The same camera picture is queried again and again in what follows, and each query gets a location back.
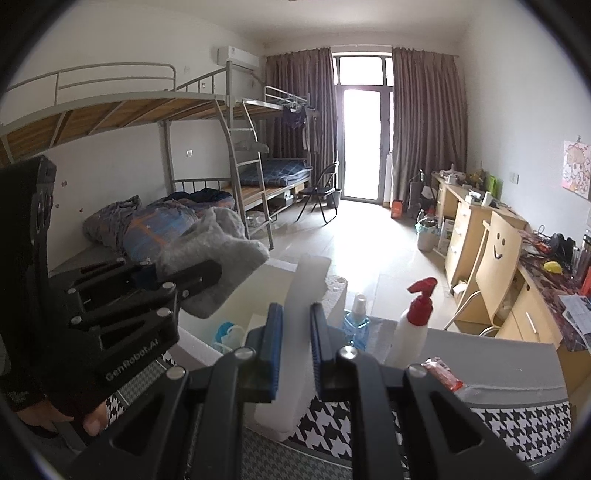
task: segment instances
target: blanket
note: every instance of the blanket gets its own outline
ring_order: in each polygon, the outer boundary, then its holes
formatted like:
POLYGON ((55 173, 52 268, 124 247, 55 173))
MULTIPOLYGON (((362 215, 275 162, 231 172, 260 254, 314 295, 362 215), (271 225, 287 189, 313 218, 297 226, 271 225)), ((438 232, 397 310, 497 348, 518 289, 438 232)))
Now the blanket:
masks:
POLYGON ((191 315, 206 319, 268 259, 269 250, 262 243, 245 237, 244 225, 236 212, 213 207, 184 234, 165 245, 155 263, 159 278, 205 260, 215 260, 222 266, 222 278, 216 285, 181 303, 191 315))

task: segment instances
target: air conditioner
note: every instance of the air conditioner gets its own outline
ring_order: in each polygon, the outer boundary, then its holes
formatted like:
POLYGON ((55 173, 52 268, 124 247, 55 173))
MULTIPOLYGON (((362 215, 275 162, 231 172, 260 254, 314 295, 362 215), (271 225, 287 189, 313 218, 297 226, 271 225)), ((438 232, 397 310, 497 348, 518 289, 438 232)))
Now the air conditioner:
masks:
POLYGON ((247 51, 240 50, 236 47, 219 48, 217 50, 217 64, 223 67, 228 60, 251 70, 256 70, 260 66, 259 57, 248 53, 247 51))

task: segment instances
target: blue bottle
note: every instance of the blue bottle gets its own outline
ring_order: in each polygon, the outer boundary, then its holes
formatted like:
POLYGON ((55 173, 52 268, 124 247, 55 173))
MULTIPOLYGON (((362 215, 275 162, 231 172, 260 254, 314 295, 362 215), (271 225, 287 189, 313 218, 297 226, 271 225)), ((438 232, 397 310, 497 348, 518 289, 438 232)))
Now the blue bottle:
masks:
POLYGON ((343 331, 347 334, 347 341, 355 348, 365 350, 369 338, 369 318, 366 315, 367 298, 358 293, 353 302, 351 312, 345 315, 343 331))

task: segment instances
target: gray blanket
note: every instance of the gray blanket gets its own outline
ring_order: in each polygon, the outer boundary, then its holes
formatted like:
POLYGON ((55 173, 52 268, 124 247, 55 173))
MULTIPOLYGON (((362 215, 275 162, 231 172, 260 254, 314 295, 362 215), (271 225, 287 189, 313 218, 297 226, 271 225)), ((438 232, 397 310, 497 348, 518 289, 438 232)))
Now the gray blanket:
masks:
POLYGON ((244 225, 234 211, 213 207, 165 245, 155 263, 160 278, 205 260, 215 260, 222 266, 222 278, 215 286, 181 304, 191 315, 205 319, 268 259, 269 251, 262 243, 245 237, 244 225))
POLYGON ((133 214, 141 206, 142 201, 137 195, 123 202, 111 203, 84 220, 82 232, 91 242, 103 244, 117 253, 122 253, 127 227, 133 214))

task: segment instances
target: white foam block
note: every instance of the white foam block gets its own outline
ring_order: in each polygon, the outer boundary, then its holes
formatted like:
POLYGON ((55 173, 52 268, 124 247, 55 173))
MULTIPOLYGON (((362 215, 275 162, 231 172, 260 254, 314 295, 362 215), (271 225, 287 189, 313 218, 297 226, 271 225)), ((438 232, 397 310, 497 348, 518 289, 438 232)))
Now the white foam block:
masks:
POLYGON ((301 395, 310 381, 305 377, 313 374, 310 305, 322 301, 329 267, 329 258, 303 255, 285 298, 277 396, 271 404, 257 405, 255 410, 255 421, 271 430, 289 432, 297 427, 301 395))

